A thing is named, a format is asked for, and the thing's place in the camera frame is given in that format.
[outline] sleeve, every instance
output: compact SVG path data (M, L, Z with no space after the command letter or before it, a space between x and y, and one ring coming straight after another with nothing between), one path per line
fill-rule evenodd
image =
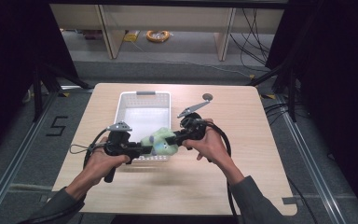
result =
M19 224L67 223L84 206L85 198L86 196L77 201L63 188L45 206L33 213L28 220L22 221Z
M244 223L289 223L271 201L263 196L251 176L246 176L240 183L231 186L230 190L241 210Z

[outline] hand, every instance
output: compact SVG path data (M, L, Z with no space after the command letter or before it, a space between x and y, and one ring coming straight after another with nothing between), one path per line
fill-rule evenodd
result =
M103 137L101 142L106 142L107 137ZM130 161L126 155L109 156L102 147L95 148L83 171L65 189L75 199L82 198L89 189L99 184L113 167L119 167L122 163Z
M211 119L205 119L207 122L213 122ZM205 136L197 141L187 139L183 141L184 147L193 147L198 152L197 160L206 157L215 163L225 174L230 185L239 183L244 179L240 169L235 165L234 161L229 157L226 147L223 144L220 134L211 127L206 127Z

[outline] wooden table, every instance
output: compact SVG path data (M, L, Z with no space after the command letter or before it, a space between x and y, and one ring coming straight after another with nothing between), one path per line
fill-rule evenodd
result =
M203 93L212 94L211 103L197 112L205 119L212 118L226 133L233 160L245 175L254 178L281 213L296 213L295 204L282 202L293 194L254 87L101 83L91 95L72 144L88 146L102 129L113 124L119 95L124 91L169 91L174 131L180 130L177 115L202 103ZM89 191L82 212L230 215L225 177L214 164L197 161L197 154L180 147L165 162L120 166L113 183L102 181ZM67 186L80 173L83 160L84 154L68 152L53 190Z

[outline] plastic container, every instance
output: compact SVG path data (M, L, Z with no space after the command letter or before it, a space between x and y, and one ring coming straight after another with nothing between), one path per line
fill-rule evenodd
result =
M130 142L161 127L171 128L171 94L167 91L124 91L118 101L115 123L126 122L132 131ZM141 157L145 161L166 161L169 156Z

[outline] green object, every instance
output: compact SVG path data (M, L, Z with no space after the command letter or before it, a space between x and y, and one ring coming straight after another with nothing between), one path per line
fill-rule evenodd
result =
M141 145L144 147L152 146L150 156L171 156L178 151L177 145L168 145L165 140L167 137L175 136L173 131L169 128L160 128L151 135L144 137L141 140Z

